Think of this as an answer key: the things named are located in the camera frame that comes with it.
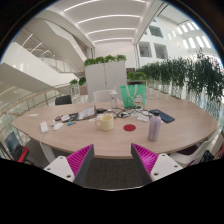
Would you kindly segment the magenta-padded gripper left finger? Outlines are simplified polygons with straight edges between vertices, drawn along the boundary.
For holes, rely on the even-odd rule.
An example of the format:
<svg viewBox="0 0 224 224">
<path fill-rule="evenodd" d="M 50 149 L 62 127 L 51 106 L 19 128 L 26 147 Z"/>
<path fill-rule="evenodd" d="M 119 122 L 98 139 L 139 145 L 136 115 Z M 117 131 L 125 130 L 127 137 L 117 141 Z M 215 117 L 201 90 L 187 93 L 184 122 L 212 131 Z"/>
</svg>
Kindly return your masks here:
<svg viewBox="0 0 224 224">
<path fill-rule="evenodd" d="M 93 156 L 94 145 L 90 144 L 67 157 L 58 156 L 44 170 L 82 186 Z"/>
</svg>

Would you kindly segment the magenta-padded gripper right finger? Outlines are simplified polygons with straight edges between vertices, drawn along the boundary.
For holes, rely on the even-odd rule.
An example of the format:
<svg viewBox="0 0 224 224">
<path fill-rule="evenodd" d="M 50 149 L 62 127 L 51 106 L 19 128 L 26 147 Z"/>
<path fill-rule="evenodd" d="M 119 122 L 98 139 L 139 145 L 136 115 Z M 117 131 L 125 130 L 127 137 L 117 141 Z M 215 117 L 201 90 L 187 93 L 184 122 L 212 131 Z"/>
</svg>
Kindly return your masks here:
<svg viewBox="0 0 224 224">
<path fill-rule="evenodd" d="M 131 154 L 144 185 L 182 169 L 182 166 L 166 153 L 156 154 L 135 143 L 131 144 Z"/>
</svg>

